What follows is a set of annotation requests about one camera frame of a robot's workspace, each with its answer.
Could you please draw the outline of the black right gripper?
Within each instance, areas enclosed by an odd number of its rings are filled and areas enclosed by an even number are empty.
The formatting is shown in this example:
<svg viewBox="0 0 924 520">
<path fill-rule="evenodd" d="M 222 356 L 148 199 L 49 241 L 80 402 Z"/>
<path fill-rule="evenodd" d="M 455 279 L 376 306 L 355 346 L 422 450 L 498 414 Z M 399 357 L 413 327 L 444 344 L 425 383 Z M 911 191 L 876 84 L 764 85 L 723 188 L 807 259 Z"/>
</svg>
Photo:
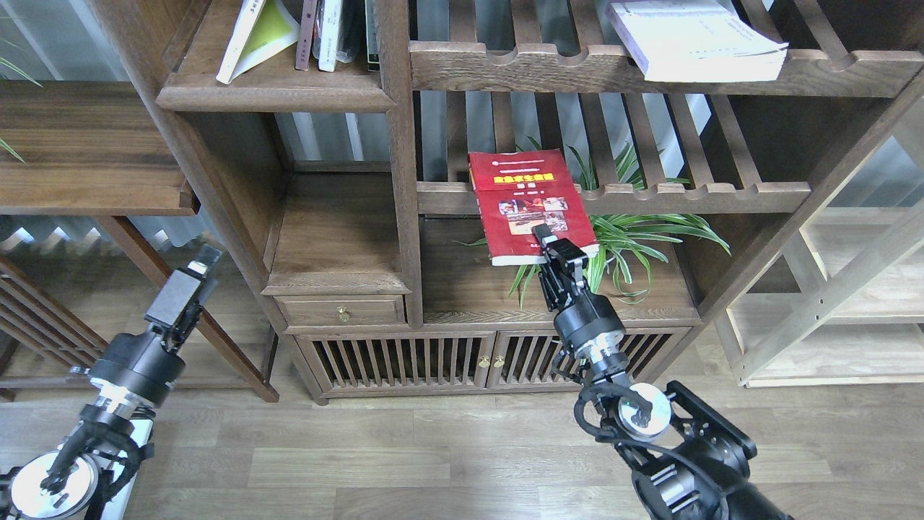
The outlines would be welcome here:
<svg viewBox="0 0 924 520">
<path fill-rule="evenodd" d="M 610 300 L 588 292 L 584 271 L 588 256 L 568 239 L 552 234 L 541 224 L 532 228 L 541 248 L 541 289 L 550 311 L 561 311 L 554 326 L 571 355 L 577 360 L 601 360 L 617 355 L 626 329 Z"/>
</svg>

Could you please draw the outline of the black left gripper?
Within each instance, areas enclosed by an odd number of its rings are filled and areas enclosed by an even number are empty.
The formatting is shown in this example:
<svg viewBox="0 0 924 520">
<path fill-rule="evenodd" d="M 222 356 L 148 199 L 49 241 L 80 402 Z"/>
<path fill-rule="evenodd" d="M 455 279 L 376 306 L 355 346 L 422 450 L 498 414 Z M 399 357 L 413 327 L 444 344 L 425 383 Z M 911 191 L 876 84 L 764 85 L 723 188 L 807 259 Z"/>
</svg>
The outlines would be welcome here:
<svg viewBox="0 0 924 520">
<path fill-rule="evenodd" d="M 168 351 L 178 351 L 197 325 L 217 286 L 212 271 L 221 256 L 217 248 L 202 246 L 188 266 L 173 271 L 145 313 L 151 332 L 116 335 L 89 369 L 90 383 L 123 387 L 153 407 L 162 406 L 186 367 Z"/>
</svg>

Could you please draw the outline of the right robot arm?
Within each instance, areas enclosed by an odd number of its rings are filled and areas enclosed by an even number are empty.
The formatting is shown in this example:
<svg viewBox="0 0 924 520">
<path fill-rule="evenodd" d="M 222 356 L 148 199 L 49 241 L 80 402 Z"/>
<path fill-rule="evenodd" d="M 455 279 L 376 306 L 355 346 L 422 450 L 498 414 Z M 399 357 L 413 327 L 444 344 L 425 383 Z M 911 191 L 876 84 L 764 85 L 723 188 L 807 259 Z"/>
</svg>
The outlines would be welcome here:
<svg viewBox="0 0 924 520">
<path fill-rule="evenodd" d="M 749 481 L 758 452 L 746 434 L 678 381 L 658 389 L 634 382 L 621 320 L 592 292 L 588 257 L 550 227 L 533 229 L 544 255 L 540 280 L 562 346 L 578 363 L 578 425 L 609 444 L 632 470 L 632 484 L 653 519 L 785 519 Z"/>
</svg>

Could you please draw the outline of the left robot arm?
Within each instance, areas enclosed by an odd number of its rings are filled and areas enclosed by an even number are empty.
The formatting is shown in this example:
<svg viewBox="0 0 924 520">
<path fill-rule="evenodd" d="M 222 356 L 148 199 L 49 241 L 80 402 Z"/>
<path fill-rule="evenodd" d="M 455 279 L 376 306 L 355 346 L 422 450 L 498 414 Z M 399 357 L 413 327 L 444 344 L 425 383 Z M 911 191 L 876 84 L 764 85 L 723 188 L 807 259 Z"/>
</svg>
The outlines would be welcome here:
<svg viewBox="0 0 924 520">
<path fill-rule="evenodd" d="M 132 437 L 135 424 L 151 420 L 185 369 L 179 352 L 204 312 L 215 286 L 221 253 L 204 246 L 176 269 L 145 313 L 141 334 L 121 333 L 87 369 L 98 389 L 78 425 L 56 448 L 2 476 L 2 517 L 61 519 L 86 511 L 99 519 L 128 486 L 153 444 Z"/>
</svg>

